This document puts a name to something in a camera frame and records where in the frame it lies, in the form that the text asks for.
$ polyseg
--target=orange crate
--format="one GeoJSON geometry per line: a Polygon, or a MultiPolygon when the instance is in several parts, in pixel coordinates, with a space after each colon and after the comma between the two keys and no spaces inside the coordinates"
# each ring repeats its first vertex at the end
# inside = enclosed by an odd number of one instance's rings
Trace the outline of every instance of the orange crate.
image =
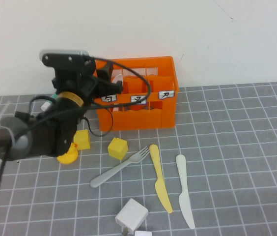
{"type": "MultiPolygon", "coordinates": [[[[170,128],[175,126],[175,111],[179,86],[172,57],[114,59],[141,74],[151,85],[152,93],[145,104],[119,108],[112,111],[112,130],[170,128]]],[[[97,68],[105,62],[97,61],[97,68]]],[[[102,105],[122,104],[133,101],[137,96],[146,95],[147,86],[131,72],[113,66],[112,78],[123,74],[123,92],[116,96],[97,98],[102,105]]],[[[111,116],[105,109],[97,110],[101,131],[111,127],[111,116]]]]}

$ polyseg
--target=yellow object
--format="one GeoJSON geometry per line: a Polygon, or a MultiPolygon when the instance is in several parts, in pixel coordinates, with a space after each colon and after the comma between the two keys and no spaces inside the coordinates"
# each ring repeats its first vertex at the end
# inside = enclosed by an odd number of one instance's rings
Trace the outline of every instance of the yellow object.
{"type": "Polygon", "coordinates": [[[155,189],[157,196],[162,203],[163,207],[168,213],[172,213],[172,206],[168,197],[168,193],[165,186],[165,181],[163,177],[162,167],[160,164],[160,156],[158,146],[152,144],[149,146],[150,156],[152,157],[152,161],[156,170],[157,180],[155,182],[155,189]]]}
{"type": "Polygon", "coordinates": [[[71,143],[71,146],[68,152],[62,156],[58,156],[57,160],[61,164],[70,164],[78,158],[79,152],[76,150],[74,143],[71,143]]]}
{"type": "Polygon", "coordinates": [[[73,142],[77,145],[77,150],[90,149],[90,137],[87,129],[76,131],[73,142]]]}
{"type": "Polygon", "coordinates": [[[118,160],[122,160],[127,151],[128,142],[120,138],[113,138],[108,146],[109,156],[112,156],[118,160]]]}

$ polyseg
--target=white plug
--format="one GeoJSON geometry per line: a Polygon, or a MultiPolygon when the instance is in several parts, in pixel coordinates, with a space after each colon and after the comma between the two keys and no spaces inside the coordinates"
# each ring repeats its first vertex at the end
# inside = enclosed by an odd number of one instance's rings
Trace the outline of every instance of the white plug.
{"type": "Polygon", "coordinates": [[[42,104],[42,106],[41,106],[41,110],[43,111],[43,112],[45,112],[46,111],[46,109],[48,108],[48,107],[50,107],[50,102],[45,102],[44,104],[42,104]]]}
{"type": "Polygon", "coordinates": [[[152,232],[147,232],[147,231],[135,231],[134,236],[153,236],[152,232]]]}
{"type": "Polygon", "coordinates": [[[135,230],[143,223],[147,216],[148,210],[131,198],[115,217],[115,221],[122,228],[127,229],[123,235],[126,235],[127,232],[134,235],[135,230]]]}

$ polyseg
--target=plastic fork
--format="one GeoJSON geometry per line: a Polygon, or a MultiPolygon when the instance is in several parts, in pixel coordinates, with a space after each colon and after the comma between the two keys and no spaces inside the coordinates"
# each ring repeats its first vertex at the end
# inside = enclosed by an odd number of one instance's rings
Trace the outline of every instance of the plastic fork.
{"type": "Polygon", "coordinates": [[[142,150],[138,151],[134,155],[132,155],[128,160],[125,162],[122,162],[120,165],[117,165],[116,167],[113,167],[112,169],[104,172],[100,176],[97,176],[90,182],[90,186],[93,188],[98,187],[102,183],[106,182],[108,179],[110,179],[112,176],[117,174],[119,171],[121,171],[124,167],[130,165],[131,163],[138,163],[142,161],[147,155],[149,154],[148,147],[144,147],[142,150]]]}

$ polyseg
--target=plastic knife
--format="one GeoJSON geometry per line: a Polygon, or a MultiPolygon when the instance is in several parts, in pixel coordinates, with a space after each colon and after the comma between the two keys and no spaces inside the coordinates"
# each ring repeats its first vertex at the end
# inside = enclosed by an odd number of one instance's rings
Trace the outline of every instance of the plastic knife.
{"type": "Polygon", "coordinates": [[[179,196],[179,205],[185,221],[187,222],[189,228],[193,230],[195,229],[195,224],[188,191],[186,157],[184,155],[179,154],[176,157],[176,161],[182,186],[182,193],[179,196]]]}
{"type": "Polygon", "coordinates": [[[155,183],[157,196],[160,202],[162,203],[163,207],[166,209],[166,211],[168,213],[172,213],[172,206],[168,197],[165,181],[163,178],[162,167],[160,164],[160,155],[159,155],[158,146],[155,144],[152,144],[151,146],[149,146],[149,150],[150,150],[150,155],[152,157],[152,161],[154,163],[154,167],[157,175],[157,180],[155,183]]]}

